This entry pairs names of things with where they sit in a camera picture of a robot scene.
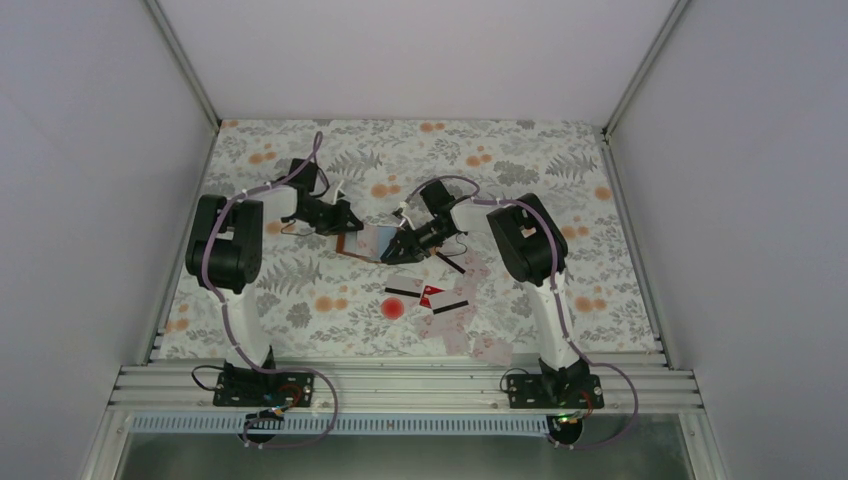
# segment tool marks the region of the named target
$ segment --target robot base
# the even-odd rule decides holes
[[[564,405],[557,405],[550,398],[542,386],[542,375],[540,374],[514,374],[507,375],[507,391],[509,392],[509,408],[523,409],[587,409],[589,405],[586,398],[580,394],[584,392],[592,402],[592,409],[597,410],[604,407],[604,394],[601,390],[601,380],[597,375],[589,375],[574,395],[566,400]]]
[[[270,354],[262,365],[273,369],[274,356]],[[224,363],[224,371],[218,375],[215,397],[216,407],[275,407],[286,405],[297,399],[296,407],[312,405],[315,376],[311,373],[286,372],[268,375],[249,368],[238,368]]]

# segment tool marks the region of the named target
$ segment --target black bracket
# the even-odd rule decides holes
[[[365,228],[362,221],[350,209],[350,202],[337,199],[335,204],[329,204],[313,197],[310,192],[315,189],[318,178],[318,166],[299,158],[292,160],[289,174],[293,173],[303,163],[303,170],[288,182],[288,186],[297,190],[297,209],[294,215],[284,217],[282,222],[301,220],[315,229],[315,233],[323,236],[338,235],[345,232],[358,232]]]
[[[262,367],[273,369],[274,365],[272,352]],[[225,363],[224,371],[218,375],[212,404],[216,407],[276,407],[289,404],[299,396],[297,404],[291,406],[309,407],[314,390],[315,375],[311,373],[269,375]]]
[[[564,405],[557,404],[542,385],[541,374],[512,374],[506,377],[506,390],[509,396],[509,408],[516,409],[587,409],[589,407],[583,393],[592,402],[592,409],[604,408],[604,394],[601,380],[597,375],[589,375],[574,394],[565,399]]]

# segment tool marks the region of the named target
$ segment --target white wall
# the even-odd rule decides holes
[[[613,134],[733,478],[848,469],[848,2],[696,1]]]
[[[160,0],[222,117],[609,119],[673,0]]]
[[[139,1],[0,5],[4,478],[77,478],[212,139]]]

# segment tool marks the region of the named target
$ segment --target metal base plate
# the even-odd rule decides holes
[[[595,388],[601,392],[600,395],[595,393]],[[604,408],[604,395],[601,388],[601,380],[597,375],[589,375],[589,378],[583,384],[582,391],[589,395],[593,409]],[[586,398],[579,393],[572,395],[565,405],[557,405],[556,402],[548,397],[542,387],[541,375],[525,375],[515,374],[507,375],[506,389],[509,391],[509,407],[510,408],[527,408],[527,409],[550,409],[550,408],[568,408],[568,409],[587,409],[589,405],[586,403]]]
[[[246,381],[222,372],[218,375],[218,385],[221,388],[215,391],[212,404],[216,407],[273,407],[284,405],[287,400],[293,399],[297,388],[302,394],[297,402],[297,407],[309,407],[312,405],[312,393],[315,384],[315,376],[311,373],[280,373],[277,375],[263,375],[263,382]]]

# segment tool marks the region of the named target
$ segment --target table surface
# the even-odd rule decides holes
[[[587,351],[654,349],[645,306],[600,146],[592,127],[573,122],[414,120],[228,120],[222,124],[204,192],[232,195],[288,172],[304,158],[317,130],[318,155],[330,181],[344,191],[365,223],[396,224],[395,210],[415,186],[434,176],[461,174],[482,196],[539,196],[569,245],[566,301],[578,343]],[[461,182],[448,182],[458,194]],[[414,222],[428,219],[413,203]],[[335,253],[335,237],[307,234],[306,225],[281,232],[266,225],[263,264],[256,281],[259,315],[283,356],[445,355],[440,339],[419,338],[413,322],[429,313],[415,307],[397,320],[380,310],[386,278],[400,274],[451,287],[455,271],[436,258],[419,264],[369,264]],[[492,274],[478,285],[478,313],[467,328],[475,337],[504,339],[515,353],[538,351],[530,305],[512,280],[494,240],[470,234],[463,242]],[[445,251],[457,244],[446,244]],[[160,355],[226,355],[220,311],[183,268]]]

